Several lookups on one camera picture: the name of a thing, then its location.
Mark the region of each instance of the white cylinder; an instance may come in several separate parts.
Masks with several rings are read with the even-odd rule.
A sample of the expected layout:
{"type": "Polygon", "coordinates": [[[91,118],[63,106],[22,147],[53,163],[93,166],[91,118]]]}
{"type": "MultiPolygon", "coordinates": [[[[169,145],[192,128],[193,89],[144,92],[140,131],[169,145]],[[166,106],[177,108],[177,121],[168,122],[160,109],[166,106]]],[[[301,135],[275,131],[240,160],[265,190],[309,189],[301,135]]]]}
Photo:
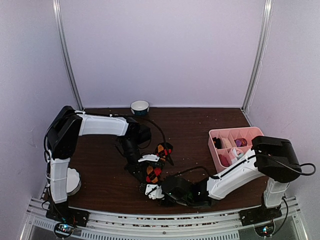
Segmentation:
{"type": "Polygon", "coordinates": [[[269,208],[278,207],[281,204],[282,197],[288,189],[289,183],[281,183],[269,178],[268,185],[264,191],[264,204],[269,208]]]}

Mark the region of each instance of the white plastic part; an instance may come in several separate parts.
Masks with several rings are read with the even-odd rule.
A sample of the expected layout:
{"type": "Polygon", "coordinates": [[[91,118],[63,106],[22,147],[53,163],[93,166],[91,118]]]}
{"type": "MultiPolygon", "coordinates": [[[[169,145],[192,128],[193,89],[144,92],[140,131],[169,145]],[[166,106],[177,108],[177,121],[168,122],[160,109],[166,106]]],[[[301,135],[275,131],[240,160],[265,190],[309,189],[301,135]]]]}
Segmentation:
{"type": "Polygon", "coordinates": [[[59,204],[67,200],[67,175],[70,158],[51,159],[50,184],[51,197],[54,203],[59,204]]]}
{"type": "Polygon", "coordinates": [[[162,194],[161,186],[158,186],[156,184],[148,184],[145,188],[144,194],[152,200],[162,199],[165,196],[162,194]]]}
{"type": "Polygon", "coordinates": [[[66,177],[66,193],[68,196],[76,194],[81,186],[80,174],[74,168],[69,168],[67,170],[66,177]]]}
{"type": "Polygon", "coordinates": [[[275,181],[272,178],[269,178],[268,185],[263,194],[265,206],[269,209],[281,205],[282,197],[284,196],[285,191],[288,189],[288,187],[289,182],[281,183],[275,181]]]}
{"type": "Polygon", "coordinates": [[[116,135],[123,136],[128,129],[128,123],[123,117],[95,116],[78,114],[82,118],[79,136],[82,135],[116,135]]]}
{"type": "Polygon", "coordinates": [[[209,177],[206,185],[208,196],[216,200],[221,200],[233,190],[256,178],[264,176],[264,174],[259,172],[258,168],[254,166],[256,158],[253,157],[248,160],[248,157],[253,155],[255,155],[255,151],[250,149],[237,163],[216,174],[215,176],[219,177],[219,179],[209,177]]]}
{"type": "Polygon", "coordinates": [[[144,162],[144,161],[151,161],[151,162],[158,162],[160,157],[154,154],[147,154],[143,155],[142,158],[138,160],[139,163],[144,162]]]}

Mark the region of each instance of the white wall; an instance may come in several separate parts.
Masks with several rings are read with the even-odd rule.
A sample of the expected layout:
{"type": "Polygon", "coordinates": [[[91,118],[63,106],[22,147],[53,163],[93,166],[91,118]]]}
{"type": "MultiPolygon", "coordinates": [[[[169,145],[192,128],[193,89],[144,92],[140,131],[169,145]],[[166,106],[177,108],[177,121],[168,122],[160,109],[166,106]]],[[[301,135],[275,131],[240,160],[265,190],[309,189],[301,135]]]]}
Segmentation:
{"type": "Polygon", "coordinates": [[[62,0],[85,107],[241,107],[264,0],[62,0]]]}
{"type": "Polygon", "coordinates": [[[0,39],[0,239],[14,240],[45,184],[45,131],[76,103],[52,1],[0,1],[0,39]]]}
{"type": "Polygon", "coordinates": [[[301,176],[288,192],[297,196],[313,239],[319,239],[320,1],[275,1],[248,115],[265,135],[290,139],[300,163],[317,165],[315,175],[301,176]]]}

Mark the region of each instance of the white backdrop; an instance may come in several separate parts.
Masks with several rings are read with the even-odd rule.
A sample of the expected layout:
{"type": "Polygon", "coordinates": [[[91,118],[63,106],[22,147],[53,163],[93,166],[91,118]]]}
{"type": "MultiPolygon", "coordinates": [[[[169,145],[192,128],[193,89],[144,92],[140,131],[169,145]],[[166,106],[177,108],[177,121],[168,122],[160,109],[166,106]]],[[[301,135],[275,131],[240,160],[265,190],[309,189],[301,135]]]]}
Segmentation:
{"type": "Polygon", "coordinates": [[[241,107],[264,0],[61,0],[84,107],[241,107]]]}

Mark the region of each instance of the purple object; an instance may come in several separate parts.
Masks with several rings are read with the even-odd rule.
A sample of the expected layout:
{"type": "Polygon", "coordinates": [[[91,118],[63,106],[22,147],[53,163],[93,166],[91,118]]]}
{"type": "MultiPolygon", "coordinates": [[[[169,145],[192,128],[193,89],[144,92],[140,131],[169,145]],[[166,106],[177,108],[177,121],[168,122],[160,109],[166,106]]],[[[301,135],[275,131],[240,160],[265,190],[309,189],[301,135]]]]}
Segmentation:
{"type": "Polygon", "coordinates": [[[237,147],[246,147],[248,145],[248,142],[245,138],[237,138],[234,141],[237,147]]]}

